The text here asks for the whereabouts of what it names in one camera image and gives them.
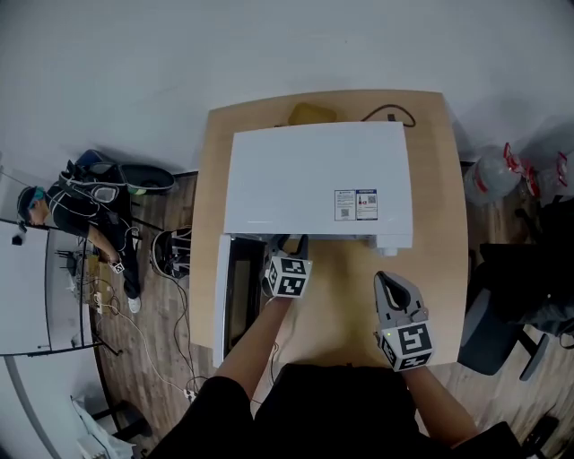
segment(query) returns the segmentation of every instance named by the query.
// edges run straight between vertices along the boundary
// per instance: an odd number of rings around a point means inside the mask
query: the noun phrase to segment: yellow object
[[[337,114],[330,108],[301,102],[295,106],[289,116],[289,125],[315,125],[318,123],[334,123]]]

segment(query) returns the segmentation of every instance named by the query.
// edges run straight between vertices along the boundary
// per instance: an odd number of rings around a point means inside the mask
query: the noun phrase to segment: white sneaker
[[[137,314],[142,308],[142,301],[140,300],[140,297],[134,299],[128,298],[127,305],[129,306],[129,310],[132,311],[132,314]]]

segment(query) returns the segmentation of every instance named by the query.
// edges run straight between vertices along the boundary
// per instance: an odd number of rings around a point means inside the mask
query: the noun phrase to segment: wooden floor
[[[135,216],[166,229],[192,224],[193,195],[196,178],[181,178],[180,189],[167,196],[144,196],[138,202],[143,207]],[[502,204],[476,209],[469,206],[469,239],[471,246],[487,240],[496,242],[525,242],[527,233],[512,212],[518,206],[528,207],[527,200],[515,193]],[[142,310],[131,315],[121,289],[121,276],[114,276],[122,301],[122,311],[132,317],[145,335],[152,359],[160,374],[183,388],[189,380],[190,371],[179,355],[173,338],[173,329],[183,312],[178,289],[172,281],[154,274],[149,266],[149,246],[152,231],[142,231],[143,242],[138,252],[140,278],[144,279]],[[184,289],[187,282],[181,282]],[[188,327],[181,321],[177,337],[182,351],[187,354]],[[125,399],[136,405],[152,425],[150,438],[136,437],[134,442],[151,450],[179,421],[188,407],[183,394],[164,384],[153,373],[146,357],[139,333],[125,319],[114,316],[103,319],[100,329],[105,339],[124,354],[113,357],[100,351],[103,373],[113,400]],[[532,330],[533,336],[539,335]],[[210,376],[211,351],[198,346],[191,347],[196,374]],[[502,370],[494,377],[474,373],[459,364],[433,367],[433,373],[445,387],[469,410],[481,429],[505,420],[519,440],[523,440],[538,419],[546,412],[556,416],[561,424],[552,436],[545,453],[552,453],[574,433],[574,351],[565,351],[551,337],[541,367],[526,383],[518,377],[527,363],[527,354],[518,345]],[[276,365],[275,374],[279,371]],[[268,371],[256,391],[256,400],[263,401],[270,390]]]

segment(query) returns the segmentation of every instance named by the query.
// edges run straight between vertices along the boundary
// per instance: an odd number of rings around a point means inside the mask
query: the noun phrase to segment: office chair
[[[521,381],[527,381],[542,360],[548,346],[548,335],[544,334],[536,343],[525,333],[523,325],[505,322],[496,313],[496,292],[488,288],[489,275],[488,264],[482,263],[468,285],[458,363],[483,375],[494,375],[516,343],[520,342],[530,354],[530,360],[520,375]]]

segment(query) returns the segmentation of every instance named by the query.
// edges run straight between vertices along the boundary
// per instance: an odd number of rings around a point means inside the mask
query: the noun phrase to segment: label
[[[356,190],[357,220],[378,219],[377,190]]]
[[[355,190],[335,190],[335,220],[356,220]]]

